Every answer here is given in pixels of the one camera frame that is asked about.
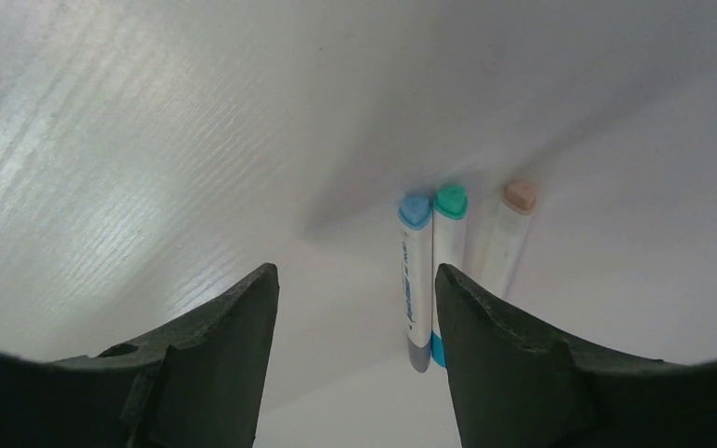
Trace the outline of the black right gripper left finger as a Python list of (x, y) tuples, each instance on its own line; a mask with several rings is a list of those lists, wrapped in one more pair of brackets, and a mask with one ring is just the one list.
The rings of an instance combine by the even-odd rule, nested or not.
[(96, 357), (0, 352), (0, 447), (252, 446), (278, 297), (265, 263)]

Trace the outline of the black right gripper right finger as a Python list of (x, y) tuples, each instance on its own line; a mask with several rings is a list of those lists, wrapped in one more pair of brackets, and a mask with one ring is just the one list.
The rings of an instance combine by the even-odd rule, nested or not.
[(717, 360), (637, 357), (588, 342), (444, 264), (435, 279), (465, 447), (717, 447)]

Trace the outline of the white blue capped marker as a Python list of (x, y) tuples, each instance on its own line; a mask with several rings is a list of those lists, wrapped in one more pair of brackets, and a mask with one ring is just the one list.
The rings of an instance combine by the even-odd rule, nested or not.
[(436, 193), (433, 202), (432, 272), (441, 264), (463, 265), (469, 199), (464, 187), (449, 185)]

